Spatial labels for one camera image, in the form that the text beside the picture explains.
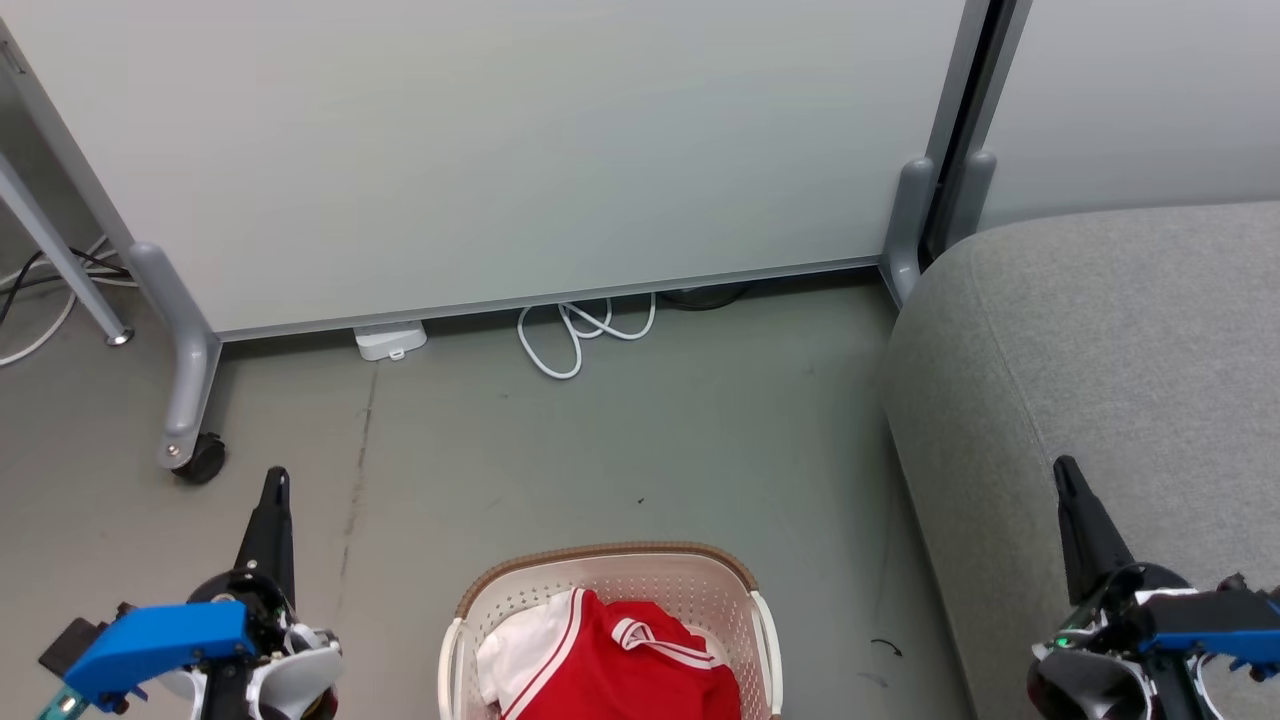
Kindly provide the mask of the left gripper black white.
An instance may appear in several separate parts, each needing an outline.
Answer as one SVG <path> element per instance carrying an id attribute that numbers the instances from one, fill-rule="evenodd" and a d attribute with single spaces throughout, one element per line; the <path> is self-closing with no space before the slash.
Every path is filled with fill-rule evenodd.
<path id="1" fill-rule="evenodd" d="M 189 703 L 189 720 L 334 720 L 343 651 L 337 635 L 296 611 L 291 477 L 268 470 L 236 556 L 192 605 L 229 619 L 218 643 L 164 673 L 160 685 Z"/>

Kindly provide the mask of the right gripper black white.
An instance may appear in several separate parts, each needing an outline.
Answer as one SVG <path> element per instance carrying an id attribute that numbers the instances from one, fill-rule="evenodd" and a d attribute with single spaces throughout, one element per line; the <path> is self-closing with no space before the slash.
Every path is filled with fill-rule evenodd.
<path id="1" fill-rule="evenodd" d="M 1201 680 L 1206 656 L 1137 652 L 1130 615 L 1152 591 L 1180 585 L 1134 562 L 1073 456 L 1053 461 L 1068 620 L 1033 648 L 1028 694 L 1044 720 L 1222 720 Z"/>

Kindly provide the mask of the red and white shirt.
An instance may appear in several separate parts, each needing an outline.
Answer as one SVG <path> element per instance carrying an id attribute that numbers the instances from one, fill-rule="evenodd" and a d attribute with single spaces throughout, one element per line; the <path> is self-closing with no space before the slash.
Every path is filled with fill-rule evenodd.
<path id="1" fill-rule="evenodd" d="M 502 621 L 476 664 L 500 720 L 742 720 L 730 666 L 652 601 L 554 594 Z"/>

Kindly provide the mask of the grey fabric sofa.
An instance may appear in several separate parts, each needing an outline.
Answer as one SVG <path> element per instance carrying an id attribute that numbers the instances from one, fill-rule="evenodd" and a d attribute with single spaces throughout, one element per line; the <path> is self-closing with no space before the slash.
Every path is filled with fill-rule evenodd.
<path id="1" fill-rule="evenodd" d="M 947 250 L 884 409 L 977 720 L 1039 720 L 1069 612 L 1053 461 L 1137 559 L 1280 589 L 1280 201 L 1053 217 Z"/>

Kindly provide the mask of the grey partition foot with caster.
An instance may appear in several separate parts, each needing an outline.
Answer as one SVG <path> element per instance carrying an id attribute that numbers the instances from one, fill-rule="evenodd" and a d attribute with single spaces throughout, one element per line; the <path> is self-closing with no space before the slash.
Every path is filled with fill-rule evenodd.
<path id="1" fill-rule="evenodd" d="M 227 460 L 221 437 L 202 429 L 223 342 L 163 249 L 136 242 L 127 251 L 127 260 L 143 296 L 166 327 L 174 351 L 157 462 L 186 484 L 207 484 Z"/>

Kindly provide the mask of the white power adapter box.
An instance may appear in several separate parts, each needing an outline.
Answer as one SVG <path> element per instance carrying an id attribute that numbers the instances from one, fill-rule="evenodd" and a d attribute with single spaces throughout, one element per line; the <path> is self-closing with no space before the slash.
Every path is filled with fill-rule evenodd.
<path id="1" fill-rule="evenodd" d="M 353 328 L 353 334 L 360 356 L 370 363 L 384 359 L 399 361 L 428 342 L 428 333 L 420 320 L 361 325 Z"/>

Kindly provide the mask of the white perforated laundry basket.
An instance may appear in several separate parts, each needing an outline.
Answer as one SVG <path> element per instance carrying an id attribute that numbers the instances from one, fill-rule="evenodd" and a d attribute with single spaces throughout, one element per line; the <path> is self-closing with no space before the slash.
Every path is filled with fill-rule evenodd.
<path id="1" fill-rule="evenodd" d="M 653 601 L 707 641 L 741 689 L 742 720 L 782 720 L 780 638 L 756 578 L 733 555 L 689 542 L 623 542 L 531 553 L 500 562 L 463 593 L 438 660 L 440 720 L 498 720 L 477 683 L 475 653 L 508 616 L 559 592 L 605 602 Z"/>

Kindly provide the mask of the grey metal table leg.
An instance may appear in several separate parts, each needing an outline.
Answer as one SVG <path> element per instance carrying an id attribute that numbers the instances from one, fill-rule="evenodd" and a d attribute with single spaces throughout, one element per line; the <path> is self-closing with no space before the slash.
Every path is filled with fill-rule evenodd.
<path id="1" fill-rule="evenodd" d="M 83 305 L 97 322 L 106 343 L 118 347 L 132 340 L 133 329 L 109 305 L 84 268 L 86 261 L 93 263 L 96 258 L 92 254 L 77 252 L 64 241 L 1 151 L 0 200 L 36 242 L 44 259 L 50 261 L 52 269 L 65 282 L 72 292 L 72 302 Z"/>

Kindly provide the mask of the wide white partition panel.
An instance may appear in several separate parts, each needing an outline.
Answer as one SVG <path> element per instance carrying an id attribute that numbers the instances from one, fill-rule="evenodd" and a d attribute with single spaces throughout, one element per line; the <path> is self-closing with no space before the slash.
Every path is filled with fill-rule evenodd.
<path id="1" fill-rule="evenodd" d="M 879 254 L 966 0 L 0 0 L 227 338 Z"/>

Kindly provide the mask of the narrow white partition panel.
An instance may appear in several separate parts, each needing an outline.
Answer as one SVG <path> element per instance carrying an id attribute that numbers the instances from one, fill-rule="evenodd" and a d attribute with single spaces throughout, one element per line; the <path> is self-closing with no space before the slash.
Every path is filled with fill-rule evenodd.
<path id="1" fill-rule="evenodd" d="M 1280 0 L 1033 0 L 980 227 L 1280 200 Z"/>

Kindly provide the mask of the black round floor object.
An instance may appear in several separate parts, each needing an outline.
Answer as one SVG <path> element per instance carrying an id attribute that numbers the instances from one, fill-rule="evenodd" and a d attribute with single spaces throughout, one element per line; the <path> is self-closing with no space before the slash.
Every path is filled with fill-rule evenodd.
<path id="1" fill-rule="evenodd" d="M 742 299 L 753 282 L 707 286 L 659 292 L 658 300 L 667 307 L 684 313 L 710 313 L 727 307 Z"/>

